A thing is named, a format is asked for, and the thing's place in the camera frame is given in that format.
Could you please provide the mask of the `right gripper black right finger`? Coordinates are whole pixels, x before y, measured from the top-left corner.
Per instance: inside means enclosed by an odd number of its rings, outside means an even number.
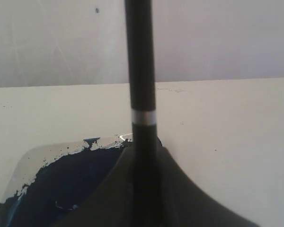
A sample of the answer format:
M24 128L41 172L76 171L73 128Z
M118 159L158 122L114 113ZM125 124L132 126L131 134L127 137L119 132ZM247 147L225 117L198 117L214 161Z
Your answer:
M181 169L157 139L161 175L163 226L258 227L259 225L218 203L202 191Z

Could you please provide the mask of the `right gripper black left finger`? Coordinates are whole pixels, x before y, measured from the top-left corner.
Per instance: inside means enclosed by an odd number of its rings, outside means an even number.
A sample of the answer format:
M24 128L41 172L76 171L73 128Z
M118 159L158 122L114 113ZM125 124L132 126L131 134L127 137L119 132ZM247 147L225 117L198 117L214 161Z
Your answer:
M100 186L69 215L62 227L129 227L132 220L134 151L125 148Z

